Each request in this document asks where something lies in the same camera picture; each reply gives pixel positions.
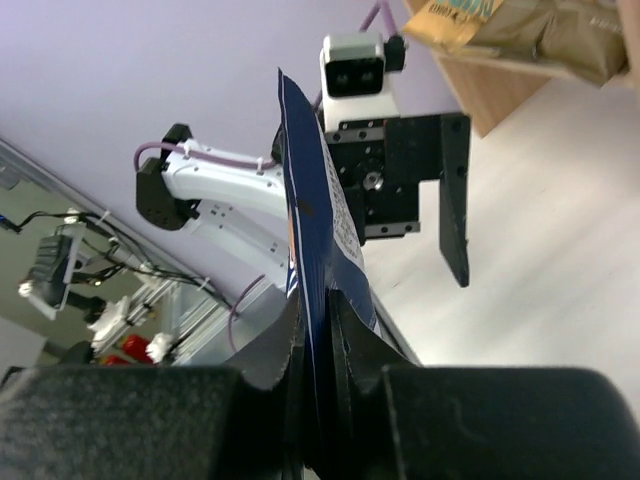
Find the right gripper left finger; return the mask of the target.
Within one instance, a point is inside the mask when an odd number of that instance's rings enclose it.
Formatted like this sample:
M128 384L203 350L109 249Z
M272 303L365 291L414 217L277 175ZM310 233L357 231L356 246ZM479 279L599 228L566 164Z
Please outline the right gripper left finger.
M303 349L291 298L219 366L24 370L1 391L1 475L299 479Z

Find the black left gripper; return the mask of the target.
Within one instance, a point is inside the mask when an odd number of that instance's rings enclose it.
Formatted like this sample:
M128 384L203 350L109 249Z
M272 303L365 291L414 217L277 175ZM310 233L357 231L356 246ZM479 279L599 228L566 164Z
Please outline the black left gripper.
M419 185L436 180L441 166L439 248L458 285L468 287L470 136L463 113L346 121L326 132L360 243L419 232Z

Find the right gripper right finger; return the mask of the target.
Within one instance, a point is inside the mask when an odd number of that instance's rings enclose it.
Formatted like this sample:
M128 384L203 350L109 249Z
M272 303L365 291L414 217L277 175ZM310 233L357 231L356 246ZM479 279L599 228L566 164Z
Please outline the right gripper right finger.
M604 375L420 367L329 296L340 479L635 479L639 427Z

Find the yellow kettle chips bag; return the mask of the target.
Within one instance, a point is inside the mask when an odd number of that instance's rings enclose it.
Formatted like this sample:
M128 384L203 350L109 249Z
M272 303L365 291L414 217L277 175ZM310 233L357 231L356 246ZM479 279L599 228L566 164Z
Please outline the yellow kettle chips bag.
M553 1L427 1L404 32L440 50L530 52L542 39Z

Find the blue Burts bag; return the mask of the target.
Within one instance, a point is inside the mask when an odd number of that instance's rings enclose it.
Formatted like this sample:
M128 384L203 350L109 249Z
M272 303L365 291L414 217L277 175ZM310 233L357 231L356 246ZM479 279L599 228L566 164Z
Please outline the blue Burts bag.
M295 290L306 322L312 379L313 452L335 451L337 406L328 297L342 292L364 325L381 333L354 221L313 107L298 84L278 74L283 129L283 173L290 223Z

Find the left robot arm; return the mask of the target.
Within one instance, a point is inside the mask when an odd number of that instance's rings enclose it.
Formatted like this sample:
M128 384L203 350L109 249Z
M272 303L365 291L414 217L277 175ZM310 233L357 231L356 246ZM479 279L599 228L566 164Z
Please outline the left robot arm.
M420 230L419 186L439 184L439 248L461 287L470 282L467 191L470 120L461 113L340 122L325 135L361 244ZM134 156L136 208L166 230L211 233L221 248L281 278L285 249L276 236L242 215L244 209L285 218L282 149L276 134L268 161L205 147L186 124Z

